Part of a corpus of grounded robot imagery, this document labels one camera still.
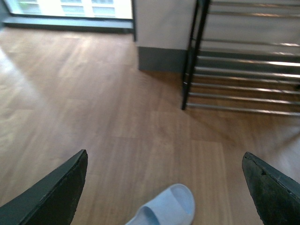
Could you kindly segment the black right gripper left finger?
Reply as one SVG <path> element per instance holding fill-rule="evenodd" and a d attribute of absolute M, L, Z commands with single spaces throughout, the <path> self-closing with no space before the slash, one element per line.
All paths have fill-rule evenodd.
<path fill-rule="evenodd" d="M 83 192 L 88 165 L 80 150 L 0 208 L 2 225 L 69 225 Z"/>

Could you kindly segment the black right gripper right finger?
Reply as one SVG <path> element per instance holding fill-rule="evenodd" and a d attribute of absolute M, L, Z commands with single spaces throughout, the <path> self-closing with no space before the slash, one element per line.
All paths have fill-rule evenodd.
<path fill-rule="evenodd" d="M 242 170 L 257 213 L 265 225 L 300 223 L 300 184 L 246 152 Z"/>

